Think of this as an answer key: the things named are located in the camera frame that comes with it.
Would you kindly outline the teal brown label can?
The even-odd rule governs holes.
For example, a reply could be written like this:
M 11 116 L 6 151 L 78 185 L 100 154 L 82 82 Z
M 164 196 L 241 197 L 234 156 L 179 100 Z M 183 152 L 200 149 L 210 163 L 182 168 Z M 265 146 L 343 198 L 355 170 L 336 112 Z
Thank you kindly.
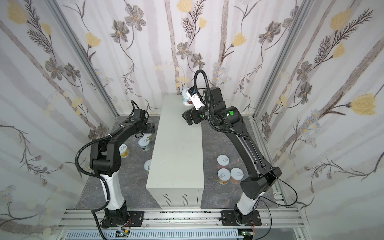
M 185 106 L 192 106 L 193 103 L 192 103 L 192 101 L 190 99 L 190 96 L 188 95 L 188 90 L 189 90 L 189 88 L 183 89 L 183 91 L 182 91 L 182 102 L 183 102 L 183 104 Z

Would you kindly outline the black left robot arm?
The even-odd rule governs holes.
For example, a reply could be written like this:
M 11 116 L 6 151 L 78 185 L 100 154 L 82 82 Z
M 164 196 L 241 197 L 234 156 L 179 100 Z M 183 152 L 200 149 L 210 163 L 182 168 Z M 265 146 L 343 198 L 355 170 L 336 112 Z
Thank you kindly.
M 149 114 L 146 110 L 140 109 L 133 100 L 131 104 L 133 107 L 131 113 L 117 130 L 85 144 L 75 155 L 74 162 L 77 170 L 99 179 L 103 186 L 105 203 L 102 207 L 91 210 L 96 226 L 100 229 L 136 225 L 128 211 L 119 182 L 119 171 L 122 165 L 120 147 L 132 136 L 138 138 L 144 134 L 155 133 L 155 125 L 148 122 Z M 84 170 L 79 163 L 82 152 L 88 147 L 91 148 L 89 163 L 93 173 Z

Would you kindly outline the green label can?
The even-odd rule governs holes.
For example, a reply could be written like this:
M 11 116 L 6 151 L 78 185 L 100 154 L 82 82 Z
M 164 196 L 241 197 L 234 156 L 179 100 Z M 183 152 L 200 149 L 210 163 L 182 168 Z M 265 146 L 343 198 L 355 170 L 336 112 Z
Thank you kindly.
M 150 142 L 152 142 L 154 140 L 154 134 L 144 134 L 144 137 L 148 138 L 150 140 Z

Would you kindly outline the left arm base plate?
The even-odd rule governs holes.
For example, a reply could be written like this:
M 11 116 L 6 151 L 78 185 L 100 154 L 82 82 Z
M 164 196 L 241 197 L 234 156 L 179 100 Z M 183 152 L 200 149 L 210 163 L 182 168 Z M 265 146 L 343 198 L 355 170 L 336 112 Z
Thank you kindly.
M 100 225 L 103 229 L 119 227 L 141 227 L 144 220 L 144 211 L 128 211 L 126 220 L 113 219 L 112 217 L 105 217 Z

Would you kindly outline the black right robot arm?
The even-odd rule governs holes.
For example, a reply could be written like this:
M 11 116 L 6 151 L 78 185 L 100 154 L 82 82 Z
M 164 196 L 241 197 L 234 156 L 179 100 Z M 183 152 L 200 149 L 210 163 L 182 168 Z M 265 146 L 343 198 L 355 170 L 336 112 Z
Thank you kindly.
M 225 134 L 236 148 L 248 171 L 248 177 L 241 181 L 243 191 L 232 211 L 221 212 L 223 226 L 259 226 L 257 204 L 266 200 L 265 192 L 282 175 L 279 167 L 272 166 L 254 140 L 251 138 L 239 110 L 227 107 L 221 89 L 210 87 L 204 70 L 197 70 L 194 85 L 188 90 L 193 107 L 182 113 L 188 125 L 207 121 L 210 127 Z

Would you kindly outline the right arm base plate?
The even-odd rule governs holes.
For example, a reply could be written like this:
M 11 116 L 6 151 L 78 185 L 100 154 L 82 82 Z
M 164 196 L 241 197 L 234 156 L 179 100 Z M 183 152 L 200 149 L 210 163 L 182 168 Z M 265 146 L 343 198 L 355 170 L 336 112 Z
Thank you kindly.
M 242 215 L 240 211 L 221 211 L 219 221 L 222 222 L 224 227 L 253 227 L 261 226 L 262 221 L 258 211 L 252 211 L 248 215 Z

